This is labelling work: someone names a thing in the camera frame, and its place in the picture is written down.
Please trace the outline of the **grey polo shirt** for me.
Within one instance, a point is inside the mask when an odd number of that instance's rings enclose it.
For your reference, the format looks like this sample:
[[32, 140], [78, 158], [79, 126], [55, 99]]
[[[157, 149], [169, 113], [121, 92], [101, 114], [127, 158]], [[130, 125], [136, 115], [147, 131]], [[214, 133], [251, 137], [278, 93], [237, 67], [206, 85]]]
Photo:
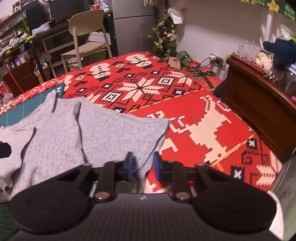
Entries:
[[166, 118], [121, 114], [52, 92], [32, 114], [1, 128], [1, 143], [11, 147], [10, 156], [1, 159], [1, 202], [79, 165], [122, 161], [128, 152], [135, 156], [132, 179], [116, 190], [140, 193], [168, 125]]

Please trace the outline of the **green cutting mat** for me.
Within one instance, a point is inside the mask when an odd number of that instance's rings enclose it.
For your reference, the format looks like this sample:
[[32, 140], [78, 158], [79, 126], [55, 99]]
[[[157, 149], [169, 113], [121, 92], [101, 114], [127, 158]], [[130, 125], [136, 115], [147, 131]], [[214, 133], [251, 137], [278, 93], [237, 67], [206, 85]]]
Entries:
[[[3, 127], [12, 126], [19, 123], [26, 116], [31, 114], [40, 104], [45, 102], [47, 95], [50, 92], [57, 92], [59, 97], [63, 96], [65, 84], [61, 83], [45, 90], [44, 92], [37, 94], [34, 97], [30, 97], [23, 103], [18, 104], [16, 107], [8, 110], [6, 113], [1, 114], [1, 125]], [[1, 204], [1, 240], [7, 240], [18, 231], [17, 226], [12, 221], [8, 204]]]

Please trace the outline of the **wooden drawer chest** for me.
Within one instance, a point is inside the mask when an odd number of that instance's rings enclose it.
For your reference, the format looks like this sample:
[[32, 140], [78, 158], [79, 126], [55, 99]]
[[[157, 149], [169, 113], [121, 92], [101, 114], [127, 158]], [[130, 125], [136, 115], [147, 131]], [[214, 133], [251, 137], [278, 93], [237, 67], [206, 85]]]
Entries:
[[40, 84], [34, 73], [34, 66], [30, 61], [26, 61], [20, 66], [16, 66], [15, 69], [11, 70], [11, 74], [22, 89], [22, 91], [20, 91], [9, 73], [4, 76], [4, 82], [8, 85], [15, 97]]

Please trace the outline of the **red christmas pattern blanket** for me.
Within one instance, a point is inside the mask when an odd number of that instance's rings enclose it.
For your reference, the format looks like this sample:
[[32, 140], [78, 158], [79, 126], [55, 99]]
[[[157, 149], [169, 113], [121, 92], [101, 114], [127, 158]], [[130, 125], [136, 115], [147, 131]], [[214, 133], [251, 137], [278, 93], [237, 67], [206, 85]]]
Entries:
[[85, 97], [119, 113], [168, 118], [160, 150], [185, 166], [205, 163], [263, 191], [272, 188], [282, 163], [262, 138], [225, 103], [147, 52], [100, 61], [49, 80], [1, 107], [1, 114], [61, 83], [63, 98]]

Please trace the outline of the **dark wooden side cabinet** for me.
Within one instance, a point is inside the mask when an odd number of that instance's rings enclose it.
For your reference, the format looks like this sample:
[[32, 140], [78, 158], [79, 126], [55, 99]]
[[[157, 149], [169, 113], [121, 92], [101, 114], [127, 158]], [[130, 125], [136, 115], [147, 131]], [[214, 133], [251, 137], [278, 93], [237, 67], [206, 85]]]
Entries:
[[282, 161], [295, 149], [295, 103], [271, 80], [234, 55], [213, 94], [255, 130]]

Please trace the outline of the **dark desk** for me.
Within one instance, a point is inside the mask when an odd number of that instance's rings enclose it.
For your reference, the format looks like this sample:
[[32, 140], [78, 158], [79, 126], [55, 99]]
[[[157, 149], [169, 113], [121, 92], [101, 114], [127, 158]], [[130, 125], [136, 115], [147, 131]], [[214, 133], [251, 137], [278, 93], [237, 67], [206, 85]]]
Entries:
[[[106, 51], [109, 58], [118, 55], [113, 15], [112, 13], [105, 13], [101, 9], [76, 14], [69, 21], [57, 27], [32, 35], [29, 42], [35, 61], [40, 60], [35, 50], [37, 45], [42, 43], [43, 38], [62, 30], [68, 30], [74, 40], [74, 48], [61, 54], [65, 73], [68, 72], [66, 61], [70, 58], [77, 58], [78, 66], [82, 67], [89, 61], [89, 56], [97, 52]], [[51, 55], [46, 53], [45, 50], [44, 54], [48, 57], [45, 62], [49, 63], [52, 58]]]

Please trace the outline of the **white drawer unit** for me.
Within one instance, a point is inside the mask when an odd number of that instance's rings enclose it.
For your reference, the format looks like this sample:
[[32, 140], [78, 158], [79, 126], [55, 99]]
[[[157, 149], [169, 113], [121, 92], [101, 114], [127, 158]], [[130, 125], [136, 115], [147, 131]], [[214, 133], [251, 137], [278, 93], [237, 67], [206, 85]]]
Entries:
[[49, 66], [54, 77], [65, 73], [61, 54], [64, 54], [74, 48], [73, 36], [68, 30], [62, 30], [52, 35], [46, 36], [42, 40], [46, 53], [51, 55]]

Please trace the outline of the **red wrapped gift box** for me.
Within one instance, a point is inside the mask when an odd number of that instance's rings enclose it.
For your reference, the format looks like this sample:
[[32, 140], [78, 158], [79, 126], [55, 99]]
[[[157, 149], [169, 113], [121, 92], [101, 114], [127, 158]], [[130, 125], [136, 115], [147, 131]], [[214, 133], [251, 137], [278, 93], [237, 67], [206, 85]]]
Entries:
[[193, 89], [213, 91], [222, 82], [220, 77], [208, 67], [185, 69], [183, 72], [187, 80], [192, 80]]

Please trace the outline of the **black monitor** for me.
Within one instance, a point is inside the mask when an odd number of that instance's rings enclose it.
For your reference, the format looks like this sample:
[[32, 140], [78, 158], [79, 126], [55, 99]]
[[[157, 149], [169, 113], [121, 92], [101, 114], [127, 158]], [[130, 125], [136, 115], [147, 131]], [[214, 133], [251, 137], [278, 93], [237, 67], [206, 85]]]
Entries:
[[69, 19], [89, 9], [89, 1], [85, 0], [54, 0], [48, 1], [48, 4], [51, 18], [55, 20]]

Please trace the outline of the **dark blue cloth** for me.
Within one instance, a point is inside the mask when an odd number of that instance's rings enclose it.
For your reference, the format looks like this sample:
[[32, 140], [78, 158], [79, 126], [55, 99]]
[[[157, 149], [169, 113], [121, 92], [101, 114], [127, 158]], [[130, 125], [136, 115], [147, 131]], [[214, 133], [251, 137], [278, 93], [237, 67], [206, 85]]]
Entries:
[[296, 47], [295, 43], [290, 40], [276, 39], [274, 43], [263, 42], [264, 50], [274, 54], [273, 66], [277, 70], [283, 70], [286, 66], [295, 64]]

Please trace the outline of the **red mug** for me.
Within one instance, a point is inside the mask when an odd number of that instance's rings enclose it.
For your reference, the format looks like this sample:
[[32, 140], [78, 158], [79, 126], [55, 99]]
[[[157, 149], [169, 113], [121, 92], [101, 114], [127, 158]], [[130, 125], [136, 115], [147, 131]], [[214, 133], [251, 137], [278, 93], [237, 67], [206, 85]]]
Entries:
[[92, 6], [92, 9], [93, 9], [93, 10], [100, 9], [100, 5], [98, 5], [98, 4], [94, 4], [94, 5]]

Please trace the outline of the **grey refrigerator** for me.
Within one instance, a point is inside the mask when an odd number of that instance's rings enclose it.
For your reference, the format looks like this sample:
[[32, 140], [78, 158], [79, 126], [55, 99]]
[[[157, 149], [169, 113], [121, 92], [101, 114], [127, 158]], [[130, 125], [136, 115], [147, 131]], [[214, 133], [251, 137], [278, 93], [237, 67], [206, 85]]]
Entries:
[[154, 7], [133, 0], [114, 0], [111, 6], [119, 55], [149, 51], [147, 36], [155, 25]]

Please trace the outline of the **small christmas tree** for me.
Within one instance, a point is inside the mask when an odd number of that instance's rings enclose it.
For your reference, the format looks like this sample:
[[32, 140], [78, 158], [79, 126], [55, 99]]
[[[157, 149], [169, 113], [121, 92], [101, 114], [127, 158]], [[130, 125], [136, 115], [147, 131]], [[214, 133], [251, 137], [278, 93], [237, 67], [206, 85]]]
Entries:
[[159, 57], [163, 61], [168, 61], [170, 57], [176, 56], [175, 30], [175, 24], [166, 11], [156, 26], [152, 28], [152, 33], [147, 36], [151, 53], [154, 56]]

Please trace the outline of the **wall power outlet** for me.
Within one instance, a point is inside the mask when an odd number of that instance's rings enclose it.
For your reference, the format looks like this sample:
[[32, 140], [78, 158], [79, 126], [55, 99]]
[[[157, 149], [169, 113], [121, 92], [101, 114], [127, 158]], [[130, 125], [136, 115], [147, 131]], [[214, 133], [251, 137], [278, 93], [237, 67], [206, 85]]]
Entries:
[[222, 59], [214, 54], [209, 55], [209, 58], [210, 58], [210, 65], [214, 65], [218, 68], [221, 68], [222, 70], [225, 70], [224, 59]]

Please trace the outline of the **green christmas wall banner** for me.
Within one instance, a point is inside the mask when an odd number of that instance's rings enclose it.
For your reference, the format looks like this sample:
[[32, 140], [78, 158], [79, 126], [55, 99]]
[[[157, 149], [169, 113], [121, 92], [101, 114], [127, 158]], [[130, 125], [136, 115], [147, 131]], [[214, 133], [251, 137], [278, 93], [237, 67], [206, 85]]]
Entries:
[[249, 3], [261, 6], [279, 13], [287, 18], [295, 21], [295, 1], [285, 0], [241, 0], [242, 3]]

